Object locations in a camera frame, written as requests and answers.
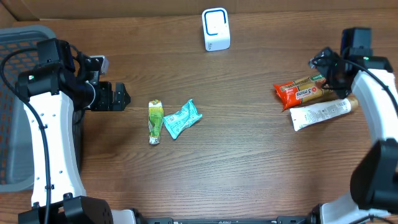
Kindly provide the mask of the green snack packet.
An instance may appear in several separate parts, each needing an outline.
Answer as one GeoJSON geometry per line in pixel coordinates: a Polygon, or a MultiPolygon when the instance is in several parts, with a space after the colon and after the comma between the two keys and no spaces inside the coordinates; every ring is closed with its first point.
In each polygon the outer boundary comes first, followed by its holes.
{"type": "Polygon", "coordinates": [[[163,126],[164,109],[160,100],[153,100],[148,105],[148,127],[149,144],[160,143],[161,130],[163,126]]]}

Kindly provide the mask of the orange spaghetti pasta packet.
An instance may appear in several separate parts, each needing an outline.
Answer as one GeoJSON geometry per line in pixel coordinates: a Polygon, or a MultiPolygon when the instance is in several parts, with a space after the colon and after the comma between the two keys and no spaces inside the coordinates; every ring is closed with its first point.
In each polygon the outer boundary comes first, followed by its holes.
{"type": "Polygon", "coordinates": [[[322,88],[325,82],[326,78],[321,73],[315,73],[292,82],[274,84],[274,88],[282,102],[282,110],[285,111],[332,93],[332,90],[322,88]]]}

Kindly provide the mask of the white tube with tan cap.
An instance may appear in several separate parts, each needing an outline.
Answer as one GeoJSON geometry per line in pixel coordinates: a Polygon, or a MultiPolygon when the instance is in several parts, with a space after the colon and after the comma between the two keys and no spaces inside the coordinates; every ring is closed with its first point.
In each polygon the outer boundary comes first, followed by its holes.
{"type": "Polygon", "coordinates": [[[299,131],[307,126],[348,114],[358,107],[358,99],[354,96],[349,96],[345,99],[326,101],[300,108],[291,108],[289,111],[294,131],[299,131]]]}

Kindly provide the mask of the light blue snack packet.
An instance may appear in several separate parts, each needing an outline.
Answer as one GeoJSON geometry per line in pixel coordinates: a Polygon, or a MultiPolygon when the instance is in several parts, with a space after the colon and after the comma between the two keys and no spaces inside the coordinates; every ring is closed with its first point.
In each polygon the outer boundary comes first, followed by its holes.
{"type": "Polygon", "coordinates": [[[194,125],[201,117],[202,114],[197,111],[193,100],[189,99],[181,110],[165,116],[164,124],[171,137],[176,140],[181,132],[194,125]]]}

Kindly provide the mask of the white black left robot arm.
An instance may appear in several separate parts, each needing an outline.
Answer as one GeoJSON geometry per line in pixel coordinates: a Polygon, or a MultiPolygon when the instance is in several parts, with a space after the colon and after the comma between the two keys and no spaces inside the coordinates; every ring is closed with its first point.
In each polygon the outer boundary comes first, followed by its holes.
{"type": "Polygon", "coordinates": [[[102,55],[87,56],[59,39],[39,42],[39,64],[19,75],[17,97],[30,122],[34,157],[32,208],[19,223],[136,223],[131,210],[113,210],[88,197],[78,171],[73,135],[77,111],[122,111],[130,103],[123,83],[102,82],[102,55]]]}

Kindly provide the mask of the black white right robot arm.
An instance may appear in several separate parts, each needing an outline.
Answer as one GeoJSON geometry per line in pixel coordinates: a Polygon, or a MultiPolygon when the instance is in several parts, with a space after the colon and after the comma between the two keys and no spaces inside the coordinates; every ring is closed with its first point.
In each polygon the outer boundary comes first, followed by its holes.
{"type": "Polygon", "coordinates": [[[325,48],[309,61],[324,77],[322,88],[340,99],[353,94],[368,124],[372,146],[351,175],[349,192],[319,204],[304,223],[387,221],[397,214],[397,88],[393,68],[373,54],[370,28],[342,32],[339,53],[325,48]]]}

